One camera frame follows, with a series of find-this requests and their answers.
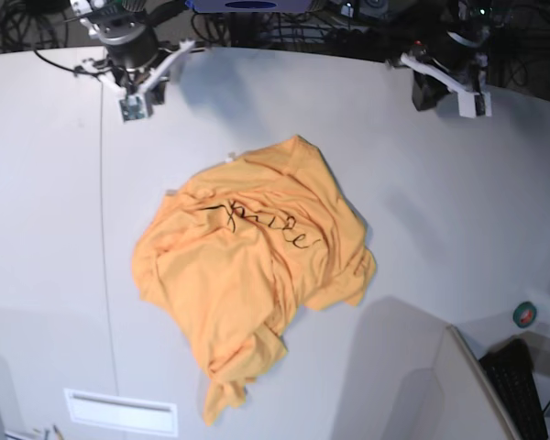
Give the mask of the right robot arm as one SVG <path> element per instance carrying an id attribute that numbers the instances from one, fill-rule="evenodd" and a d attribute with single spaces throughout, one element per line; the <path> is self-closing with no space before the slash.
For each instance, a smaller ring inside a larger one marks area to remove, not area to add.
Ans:
<path id="1" fill-rule="evenodd" d="M 157 26 L 180 15 L 187 5 L 167 1 L 150 13 L 144 1 L 72 1 L 71 8 L 105 51 L 100 60 L 82 60 L 71 71 L 108 87 L 125 122 L 151 117 L 153 107 L 165 103 L 167 83 L 179 77 L 188 55 L 199 49 L 190 38 L 172 44 L 156 33 Z"/>

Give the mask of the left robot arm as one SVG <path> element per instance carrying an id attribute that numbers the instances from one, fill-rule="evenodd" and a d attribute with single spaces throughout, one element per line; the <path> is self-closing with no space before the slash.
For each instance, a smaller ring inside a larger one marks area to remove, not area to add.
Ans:
<path id="1" fill-rule="evenodd" d="M 460 116 L 492 115 L 487 77 L 494 25 L 487 1 L 417 1 L 386 30 L 394 44 L 390 65 L 412 71 L 417 111 L 435 109 L 452 94 Z"/>

